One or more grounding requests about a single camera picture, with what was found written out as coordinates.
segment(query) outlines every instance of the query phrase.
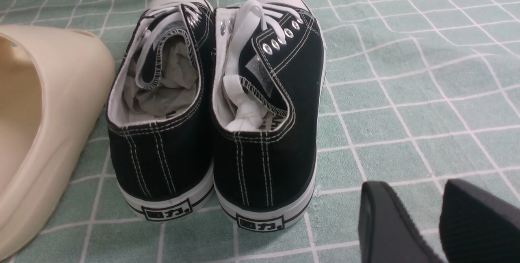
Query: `printed logo on heel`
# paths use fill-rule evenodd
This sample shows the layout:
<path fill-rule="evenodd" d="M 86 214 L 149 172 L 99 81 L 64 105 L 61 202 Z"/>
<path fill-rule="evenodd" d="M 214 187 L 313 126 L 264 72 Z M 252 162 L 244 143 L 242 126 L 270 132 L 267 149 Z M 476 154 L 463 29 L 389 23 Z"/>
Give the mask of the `printed logo on heel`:
<path fill-rule="evenodd" d="M 273 232 L 286 228 L 283 216 L 268 220 L 258 220 L 245 218 L 237 214 L 236 223 L 238 224 L 239 228 L 254 232 Z"/>
<path fill-rule="evenodd" d="M 189 199 L 166 208 L 150 208 L 142 206 L 146 220 L 150 222 L 167 222 L 169 220 L 181 218 L 193 212 Z"/>

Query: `white shoelace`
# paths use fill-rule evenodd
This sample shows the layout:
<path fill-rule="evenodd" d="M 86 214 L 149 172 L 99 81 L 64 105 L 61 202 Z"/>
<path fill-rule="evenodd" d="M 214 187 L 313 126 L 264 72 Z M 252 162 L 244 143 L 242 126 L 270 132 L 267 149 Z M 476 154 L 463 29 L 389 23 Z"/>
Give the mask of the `white shoelace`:
<path fill-rule="evenodd" d="M 136 38 L 140 38 L 139 43 L 137 44 L 137 47 L 135 50 L 139 50 L 139 48 L 143 48 L 141 54 L 139 55 L 139 58 L 137 59 L 136 63 L 136 77 L 135 82 L 137 87 L 144 89 L 145 83 L 143 82 L 142 78 L 142 72 L 143 72 L 143 65 L 145 63 L 148 50 L 150 50 L 150 47 L 152 44 L 154 44 L 154 41 L 156 37 L 163 31 L 163 29 L 168 26 L 168 24 L 171 24 L 172 22 L 178 22 L 182 21 L 182 17 L 179 13 L 180 11 L 180 5 L 184 4 L 188 8 L 186 8 L 187 13 L 193 18 L 193 20 L 200 20 L 200 10 L 199 8 L 191 3 L 191 2 L 173 2 L 170 4 L 165 4 L 158 6 L 154 9 L 149 9 L 145 16 L 147 17 L 153 17 L 151 19 L 145 19 L 142 21 L 141 24 L 144 25 L 144 29 L 142 30 L 141 34 L 136 35 Z M 165 18 L 161 20 L 157 24 L 157 26 L 154 28 L 154 31 L 150 31 L 148 29 L 148 26 L 160 15 L 163 15 L 165 13 L 171 13 Z"/>
<path fill-rule="evenodd" d="M 282 45 L 286 45 L 286 34 L 275 18 L 281 18 L 282 13 L 278 13 L 269 9 L 288 12 L 301 21 L 301 17 L 296 10 L 272 5 L 261 4 L 256 0 L 248 0 L 236 12 L 233 26 L 233 35 L 229 42 L 226 61 L 224 63 L 223 88 L 229 100 L 236 105 L 236 115 L 234 121 L 230 122 L 226 129 L 229 131 L 259 131 L 262 124 L 262 118 L 267 113 L 267 108 L 262 105 L 254 96 L 245 93 L 240 83 L 238 74 L 238 61 L 240 52 L 244 48 L 247 41 L 251 39 L 253 32 L 256 30 L 258 23 L 262 31 L 267 26 L 273 28 L 278 41 Z"/>

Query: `green checkered fabric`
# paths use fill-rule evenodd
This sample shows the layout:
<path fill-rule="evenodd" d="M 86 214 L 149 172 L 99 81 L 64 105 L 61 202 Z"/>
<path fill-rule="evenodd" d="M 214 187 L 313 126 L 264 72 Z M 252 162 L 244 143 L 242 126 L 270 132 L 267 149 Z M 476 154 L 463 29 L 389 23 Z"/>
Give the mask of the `green checkered fabric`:
<path fill-rule="evenodd" d="M 0 24 L 90 30 L 118 65 L 149 1 L 0 0 Z M 448 178 L 520 206 L 520 0 L 304 1 L 328 60 L 316 191 L 301 222 L 237 230 L 214 197 L 178 222 L 141 221 L 117 188 L 101 117 L 56 212 L 8 262 L 358 263 L 364 180 L 390 183 L 439 253 Z"/>

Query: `black canvas sneaker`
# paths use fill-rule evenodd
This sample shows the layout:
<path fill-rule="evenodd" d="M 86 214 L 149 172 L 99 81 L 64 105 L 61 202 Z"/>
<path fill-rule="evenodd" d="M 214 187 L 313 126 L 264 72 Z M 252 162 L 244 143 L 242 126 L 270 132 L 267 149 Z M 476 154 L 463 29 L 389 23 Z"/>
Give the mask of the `black canvas sneaker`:
<path fill-rule="evenodd" d="M 189 215 L 213 191 L 214 35 L 206 0 L 153 0 L 109 95 L 106 119 L 119 188 L 152 222 Z"/>
<path fill-rule="evenodd" d="M 248 0 L 215 24 L 216 193 L 240 228 L 282 230 L 314 191 L 322 33 L 301 0 Z"/>

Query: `shoe tongue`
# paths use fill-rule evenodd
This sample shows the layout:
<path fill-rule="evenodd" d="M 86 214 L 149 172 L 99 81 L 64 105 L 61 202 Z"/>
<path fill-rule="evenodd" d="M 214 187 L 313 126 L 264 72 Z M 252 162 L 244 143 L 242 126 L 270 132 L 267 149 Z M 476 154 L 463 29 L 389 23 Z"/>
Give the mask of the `shoe tongue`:
<path fill-rule="evenodd" d="M 253 33 L 252 38 L 256 37 L 258 32 L 260 28 Z M 248 41 L 240 53 L 238 74 L 241 77 L 242 88 L 255 96 L 266 109 L 276 115 L 286 114 L 286 102 L 275 87 L 260 56 L 256 54 L 252 41 Z"/>
<path fill-rule="evenodd" d="M 145 40 L 153 40 L 153 43 L 149 46 L 148 50 L 138 50 L 134 54 L 134 61 L 138 62 L 139 57 L 144 56 L 145 60 L 141 68 L 141 80 L 144 85 L 144 89 L 151 90 L 155 89 L 161 80 L 162 76 L 162 63 L 163 63 L 163 48 L 165 42 L 174 35 L 182 35 L 185 40 L 189 40 L 187 36 L 187 28 L 182 20 L 182 15 L 177 13 L 178 18 L 171 21 L 169 24 L 162 24 L 162 18 L 157 18 L 150 24 L 148 30 L 153 39 L 148 38 Z"/>

